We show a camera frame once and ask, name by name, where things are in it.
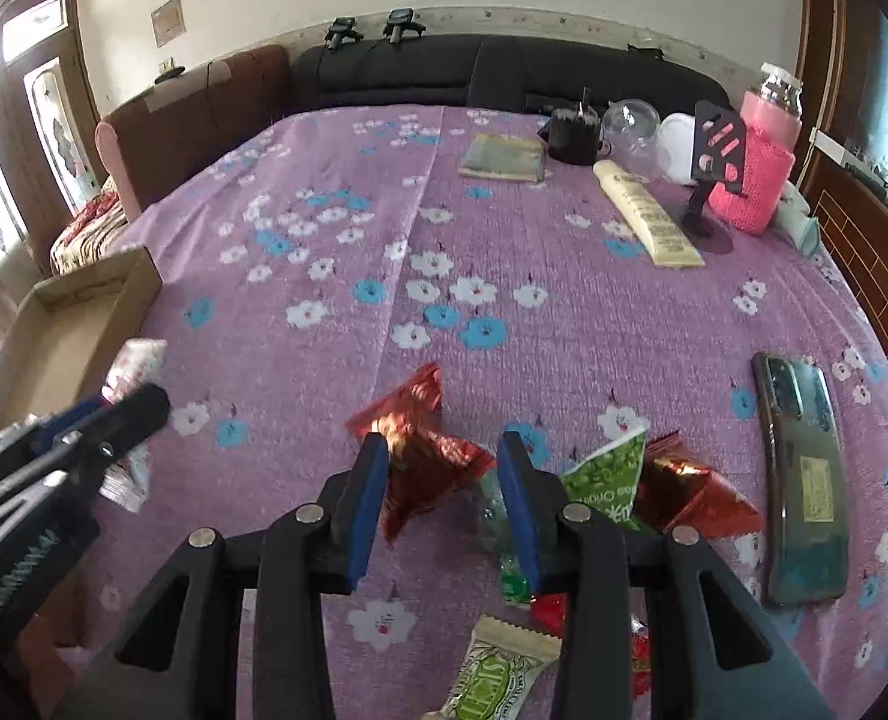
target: white candy wrapper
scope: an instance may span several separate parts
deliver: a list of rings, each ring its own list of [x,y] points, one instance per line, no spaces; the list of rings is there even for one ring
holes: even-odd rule
[[[108,403],[116,403],[142,384],[156,381],[164,365],[167,341],[131,338],[121,346],[107,373],[101,394]],[[100,494],[118,506],[136,514],[150,493],[148,445],[142,443],[124,459],[112,464],[104,473]]]

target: open cardboard box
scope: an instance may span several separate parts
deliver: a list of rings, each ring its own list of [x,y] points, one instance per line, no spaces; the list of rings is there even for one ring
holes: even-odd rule
[[[140,332],[160,290],[145,248],[34,287],[1,345],[0,429],[100,392],[116,353]],[[41,610],[61,645],[80,642],[81,574],[79,567],[68,574]]]

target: yellow sticker on phone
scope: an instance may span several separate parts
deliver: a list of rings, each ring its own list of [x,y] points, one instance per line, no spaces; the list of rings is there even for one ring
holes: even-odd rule
[[[801,456],[801,487],[805,522],[834,522],[831,461]]]

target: purple floral tablecloth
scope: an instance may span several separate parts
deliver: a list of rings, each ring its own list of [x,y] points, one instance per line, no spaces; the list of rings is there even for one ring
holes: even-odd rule
[[[493,448],[513,424],[559,472],[640,422],[680,429],[764,512],[749,361],[768,349],[828,374],[851,523],[844,598],[774,618],[839,717],[860,717],[888,680],[888,367],[865,316],[825,252],[802,260],[772,234],[736,233],[703,269],[654,268],[591,170],[548,162],[537,185],[458,175],[476,133],[536,126],[418,106],[294,116],[129,226],[119,245],[146,245],[164,279],[143,333],[169,341],[174,411],[150,442],[140,513],[98,505],[90,645],[192,529],[243,533],[316,498],[356,455],[345,419],[431,360],[455,435]],[[358,591],[326,599],[338,717],[437,709],[481,613],[527,622],[475,525],[457,493],[392,548],[378,538]],[[763,536],[715,546],[760,597]],[[555,673],[523,720],[548,716]]]

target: green candy wrapper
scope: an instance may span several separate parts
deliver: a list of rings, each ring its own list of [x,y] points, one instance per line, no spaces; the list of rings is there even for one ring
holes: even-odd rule
[[[646,443],[643,426],[628,431],[562,474],[564,490],[572,501],[593,506],[615,522],[626,522],[634,506]]]
[[[534,680],[560,653],[558,638],[482,615],[447,701],[423,720],[514,720]]]

